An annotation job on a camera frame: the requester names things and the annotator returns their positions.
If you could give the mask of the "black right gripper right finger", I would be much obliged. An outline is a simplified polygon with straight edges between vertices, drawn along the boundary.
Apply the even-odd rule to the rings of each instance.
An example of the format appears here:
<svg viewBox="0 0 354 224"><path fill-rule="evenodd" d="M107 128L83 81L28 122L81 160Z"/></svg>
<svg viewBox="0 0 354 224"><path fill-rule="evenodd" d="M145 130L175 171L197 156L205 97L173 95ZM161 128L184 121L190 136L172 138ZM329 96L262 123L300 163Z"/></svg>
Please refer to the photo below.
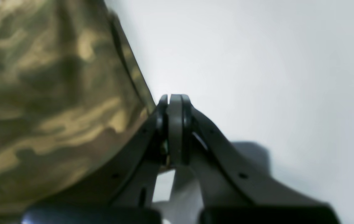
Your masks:
<svg viewBox="0 0 354 224"><path fill-rule="evenodd" d="M327 203L276 181L242 156L182 95L182 164L201 185L202 224L339 224Z"/></svg>

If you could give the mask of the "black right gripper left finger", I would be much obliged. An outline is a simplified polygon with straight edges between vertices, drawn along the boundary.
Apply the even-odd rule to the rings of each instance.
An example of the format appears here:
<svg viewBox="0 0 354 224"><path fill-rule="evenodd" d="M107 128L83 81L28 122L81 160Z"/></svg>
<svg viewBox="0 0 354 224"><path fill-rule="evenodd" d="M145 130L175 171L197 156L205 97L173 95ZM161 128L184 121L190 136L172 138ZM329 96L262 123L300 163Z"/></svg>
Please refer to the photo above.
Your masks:
<svg viewBox="0 0 354 224"><path fill-rule="evenodd" d="M151 209L160 167L166 160L166 109L156 110L109 162L75 185L29 207L22 224L161 224Z"/></svg>

